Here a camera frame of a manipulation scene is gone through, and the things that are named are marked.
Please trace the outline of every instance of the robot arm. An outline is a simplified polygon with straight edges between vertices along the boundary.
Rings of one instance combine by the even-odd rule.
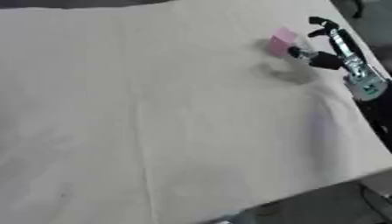
[[[306,60],[311,67],[347,70],[344,82],[358,108],[377,136],[392,152],[392,81],[368,64],[362,50],[351,35],[329,19],[310,17],[309,23],[322,28],[309,33],[310,38],[327,36],[336,55],[328,52],[310,52],[296,46],[289,55]]]

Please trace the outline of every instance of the paper sheet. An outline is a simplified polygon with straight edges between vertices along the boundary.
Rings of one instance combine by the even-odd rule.
[[[2,221],[195,223],[390,168],[341,73],[263,50],[310,15],[347,25],[324,0],[0,11]]]

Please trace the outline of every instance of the floor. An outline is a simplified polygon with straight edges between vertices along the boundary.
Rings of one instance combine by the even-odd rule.
[[[122,7],[154,4],[165,0],[2,0],[0,8],[19,7]],[[392,45],[392,1],[367,0],[364,18],[355,20],[352,0],[332,0],[352,27],[370,46]],[[371,201],[392,217],[392,206],[369,195]],[[361,199],[357,183],[345,183],[308,192],[271,206],[251,209],[242,215],[241,224],[379,224],[382,219]]]

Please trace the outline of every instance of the wire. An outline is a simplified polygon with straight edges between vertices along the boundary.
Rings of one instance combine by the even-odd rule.
[[[364,185],[360,185],[360,196],[362,197],[363,201],[367,204],[367,206],[370,209],[372,209],[375,213],[377,213],[386,223],[392,224],[392,220],[386,214],[384,214],[381,210],[379,210],[372,203],[370,203],[370,201],[366,197],[366,191],[370,191],[370,190]]]

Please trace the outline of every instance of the pink cube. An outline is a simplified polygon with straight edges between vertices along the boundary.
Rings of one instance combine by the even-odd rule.
[[[296,37],[295,32],[282,27],[271,37],[267,49],[273,55],[283,57],[287,53],[287,49],[294,44]]]

